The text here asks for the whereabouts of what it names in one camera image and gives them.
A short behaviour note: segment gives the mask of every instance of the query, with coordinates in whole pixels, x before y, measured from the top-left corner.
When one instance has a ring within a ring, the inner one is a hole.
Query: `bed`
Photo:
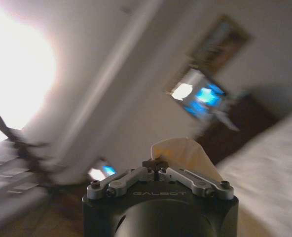
[[[267,230],[260,236],[292,236],[292,114],[217,168],[235,188],[242,209]],[[246,221],[242,225],[252,228]],[[252,236],[247,232],[242,236]]]

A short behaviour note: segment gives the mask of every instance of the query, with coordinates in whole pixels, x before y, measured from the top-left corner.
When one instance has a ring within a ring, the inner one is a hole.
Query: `wall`
[[[162,62],[162,72],[152,81],[135,108],[105,142],[99,155],[107,157],[115,167],[141,165],[149,158],[150,146],[170,137],[191,136],[194,121],[182,108],[163,93],[171,76],[185,61],[183,55],[200,40],[221,14],[228,14],[254,38],[239,55],[219,72],[216,80],[231,93],[251,89],[256,99],[278,117],[292,111],[292,1],[218,1],[204,15],[179,28],[191,29],[183,46]]]
[[[232,93],[252,88],[277,117],[292,111],[292,1],[219,1],[204,18],[205,29],[219,14],[231,16],[254,39],[216,76]]]

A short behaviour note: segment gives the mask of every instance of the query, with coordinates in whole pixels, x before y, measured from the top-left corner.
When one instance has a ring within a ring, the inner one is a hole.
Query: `screw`
[[[160,169],[163,173],[166,173],[166,171],[167,171],[167,168],[166,167],[161,167],[161,169]]]
[[[224,188],[224,189],[229,189],[230,188],[230,183],[226,180],[222,180],[220,182],[220,185]]]
[[[115,196],[115,190],[114,190],[114,189],[107,189],[107,191],[106,191],[106,195],[107,195],[107,197],[109,197],[109,198],[114,197],[114,196]]]
[[[90,182],[90,185],[93,189],[99,188],[100,187],[100,181],[99,180],[92,180]]]

